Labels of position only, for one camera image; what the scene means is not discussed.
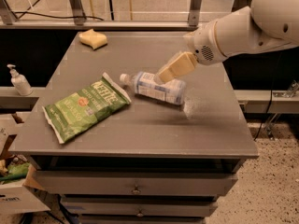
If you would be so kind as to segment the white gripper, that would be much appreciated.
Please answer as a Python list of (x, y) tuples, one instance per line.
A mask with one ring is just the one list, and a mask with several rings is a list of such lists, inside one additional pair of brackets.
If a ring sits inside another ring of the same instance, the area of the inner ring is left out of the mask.
[(203, 65), (222, 63), (227, 57), (221, 52), (216, 38), (217, 21), (187, 33), (184, 40), (190, 50), (176, 53), (154, 76), (157, 84), (165, 84), (192, 72), (197, 61)]

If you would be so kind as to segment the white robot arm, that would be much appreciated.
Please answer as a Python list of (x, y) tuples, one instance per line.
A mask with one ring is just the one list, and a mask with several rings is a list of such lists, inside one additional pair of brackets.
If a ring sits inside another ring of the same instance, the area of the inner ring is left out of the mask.
[(251, 0), (243, 7), (184, 36), (188, 50), (176, 53), (155, 74), (158, 84), (192, 72), (197, 64), (222, 63), (239, 54), (259, 54), (299, 45), (299, 0)]

